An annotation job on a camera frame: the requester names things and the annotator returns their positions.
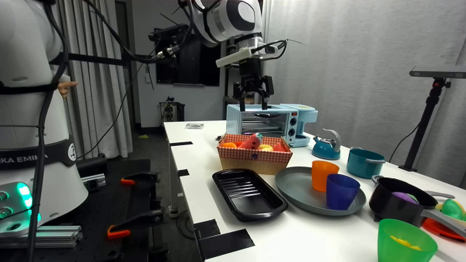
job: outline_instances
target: white table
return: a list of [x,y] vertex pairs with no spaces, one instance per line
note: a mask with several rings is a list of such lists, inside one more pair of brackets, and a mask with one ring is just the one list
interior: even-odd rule
[[[192,141],[190,146],[171,147],[176,169],[189,170],[189,176],[180,178],[180,185],[192,221],[215,220],[221,233],[246,229],[254,243],[253,248],[209,261],[377,261],[377,223],[371,218],[368,204],[364,205],[361,213],[343,218],[314,216],[289,204],[286,211],[269,221],[247,224],[235,220],[212,181],[212,173],[221,170],[215,138],[224,134],[225,122],[190,122],[203,124],[202,130],[187,130],[186,124],[165,122],[164,130],[168,143]],[[311,160],[315,159],[310,153],[311,147],[313,140],[307,147],[292,149],[288,166],[310,166]],[[348,152],[342,147],[340,160],[333,162],[340,168],[340,173],[346,173]],[[447,192],[455,195],[458,202],[466,202],[463,189],[414,172],[401,170],[390,163],[382,165],[381,175],[406,181],[425,191]],[[272,175],[260,176],[275,188]],[[358,181],[368,201],[375,186],[368,179]],[[464,243],[432,237],[438,245],[438,252],[432,261],[466,261]]]

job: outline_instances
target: red food item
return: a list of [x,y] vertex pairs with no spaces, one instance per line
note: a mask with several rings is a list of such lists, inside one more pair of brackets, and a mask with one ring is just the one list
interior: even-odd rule
[[273,144],[273,152],[286,152],[286,149],[281,143],[276,143]]
[[260,146],[260,138],[260,134],[251,134],[238,146],[238,149],[256,150]]

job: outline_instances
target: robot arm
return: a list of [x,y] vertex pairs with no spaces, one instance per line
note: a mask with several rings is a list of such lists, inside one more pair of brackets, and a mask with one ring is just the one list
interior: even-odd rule
[[234,98],[240,101],[240,109],[244,111],[244,96],[250,92],[259,93],[262,108],[266,109],[267,98],[273,95],[273,85],[269,76],[262,76],[262,61],[270,60],[266,55],[279,48],[283,53],[286,42],[263,44],[259,2],[179,0],[179,6],[184,10],[192,28],[206,47],[214,47],[228,39],[232,39],[237,45],[234,54],[221,57],[215,63],[216,67],[238,64],[241,80],[234,83],[232,92]]

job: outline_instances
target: basket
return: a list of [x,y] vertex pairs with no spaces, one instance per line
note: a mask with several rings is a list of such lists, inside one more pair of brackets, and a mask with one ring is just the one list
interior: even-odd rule
[[244,149],[222,149],[221,143],[241,143],[248,136],[225,134],[218,141],[216,150],[222,169],[250,169],[260,175],[276,175],[281,169],[288,166],[292,156],[285,140],[279,137],[262,137],[262,144],[279,143],[285,152],[260,152]]

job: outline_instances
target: white robot body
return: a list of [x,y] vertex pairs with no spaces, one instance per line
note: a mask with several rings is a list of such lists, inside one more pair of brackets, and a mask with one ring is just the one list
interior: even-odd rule
[[262,13],[256,0],[218,2],[215,7],[205,13],[206,23],[200,10],[208,9],[215,2],[192,2],[192,22],[196,25],[198,34],[209,45],[215,45],[235,37],[262,34]]
[[[7,87],[49,85],[48,64],[59,54],[59,39],[43,9],[31,0],[0,0],[0,82]],[[37,147],[37,118],[43,93],[0,95],[0,237],[23,234],[29,229],[29,211],[18,210],[17,192],[26,185],[31,192],[34,168],[14,168],[36,159],[36,153],[8,157],[8,152]],[[69,138],[65,108],[55,92],[45,121],[45,146]],[[71,165],[53,162],[43,168],[43,188],[37,226],[61,217],[87,198],[75,165],[74,146],[68,144]]]

